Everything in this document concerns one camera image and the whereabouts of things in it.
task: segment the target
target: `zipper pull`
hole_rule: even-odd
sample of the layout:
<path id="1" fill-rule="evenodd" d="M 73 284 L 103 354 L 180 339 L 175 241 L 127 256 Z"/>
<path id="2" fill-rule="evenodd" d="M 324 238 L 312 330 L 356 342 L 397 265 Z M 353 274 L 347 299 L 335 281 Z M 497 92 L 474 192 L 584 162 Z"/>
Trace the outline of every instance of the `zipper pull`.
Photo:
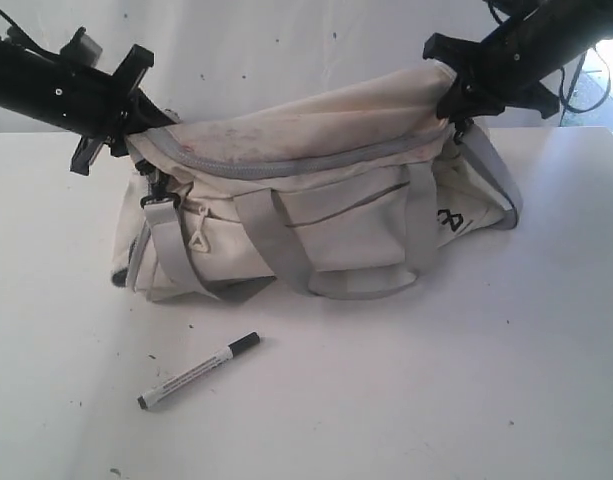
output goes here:
<path id="1" fill-rule="evenodd" d="M 188 248 L 195 252 L 199 253 L 208 253 L 210 252 L 210 244 L 206 239 L 206 235 L 204 235 L 203 227 L 204 227 L 204 219 L 210 214 L 210 210 L 208 207 L 202 205 L 199 207 L 199 218 L 197 219 L 197 228 L 195 229 L 195 233 L 190 237 L 188 242 Z"/>

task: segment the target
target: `white table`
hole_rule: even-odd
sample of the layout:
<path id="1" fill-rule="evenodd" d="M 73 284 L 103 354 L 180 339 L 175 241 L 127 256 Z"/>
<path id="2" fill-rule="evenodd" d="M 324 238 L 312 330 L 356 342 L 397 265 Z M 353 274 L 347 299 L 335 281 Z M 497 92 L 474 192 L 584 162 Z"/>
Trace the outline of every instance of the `white table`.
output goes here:
<path id="1" fill-rule="evenodd" d="M 0 479 L 613 479 L 613 137 L 493 138 L 517 230 L 459 240 L 389 299 L 275 284 L 232 306 L 112 287 L 128 166 L 81 178 L 74 136 L 0 134 Z M 261 346 L 139 409 L 252 330 Z"/>

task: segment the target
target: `white wall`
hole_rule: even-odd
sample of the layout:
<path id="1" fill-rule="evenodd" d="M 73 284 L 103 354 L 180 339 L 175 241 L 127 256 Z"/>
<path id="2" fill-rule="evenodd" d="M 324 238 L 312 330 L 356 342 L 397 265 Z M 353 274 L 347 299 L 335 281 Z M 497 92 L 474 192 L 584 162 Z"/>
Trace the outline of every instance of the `white wall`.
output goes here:
<path id="1" fill-rule="evenodd" d="M 481 0 L 0 0 L 0 6 L 53 51 L 85 26 L 104 48 L 98 67 L 108 72 L 133 43 L 154 51 L 155 67 L 142 86 L 160 108 L 188 121 L 248 113 L 418 65 L 436 31 L 480 40 L 495 28 Z M 0 20 L 0 34 L 5 30 Z M 490 123 L 541 121 L 535 112 L 513 111 Z M 49 129 L 0 109 L 0 131 Z"/>

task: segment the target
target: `white duffel bag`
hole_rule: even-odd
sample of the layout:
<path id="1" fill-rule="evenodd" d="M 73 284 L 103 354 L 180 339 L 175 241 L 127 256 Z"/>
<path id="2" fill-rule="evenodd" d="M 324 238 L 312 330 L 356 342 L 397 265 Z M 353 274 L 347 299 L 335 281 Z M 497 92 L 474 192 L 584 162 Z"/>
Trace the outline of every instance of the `white duffel bag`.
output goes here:
<path id="1" fill-rule="evenodd" d="M 455 238 L 515 227 L 521 197 L 485 132 L 456 145 L 435 115 L 452 80 L 431 64 L 130 136 L 132 160 L 156 171 L 131 179 L 114 283 L 150 300 L 223 298 L 276 277 L 302 294 L 377 298 L 411 286 Z M 166 192 L 153 194 L 161 172 Z"/>

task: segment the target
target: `logo on bag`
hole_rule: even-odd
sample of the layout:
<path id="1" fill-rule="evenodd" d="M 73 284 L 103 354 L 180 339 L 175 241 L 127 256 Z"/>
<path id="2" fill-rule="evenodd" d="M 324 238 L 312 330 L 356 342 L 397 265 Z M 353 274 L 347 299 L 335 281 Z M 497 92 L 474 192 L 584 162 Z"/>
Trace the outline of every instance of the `logo on bag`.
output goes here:
<path id="1" fill-rule="evenodd" d="M 450 226 L 453 233 L 464 224 L 464 217 L 461 213 L 453 213 L 447 208 L 437 212 L 437 219 L 442 225 Z"/>

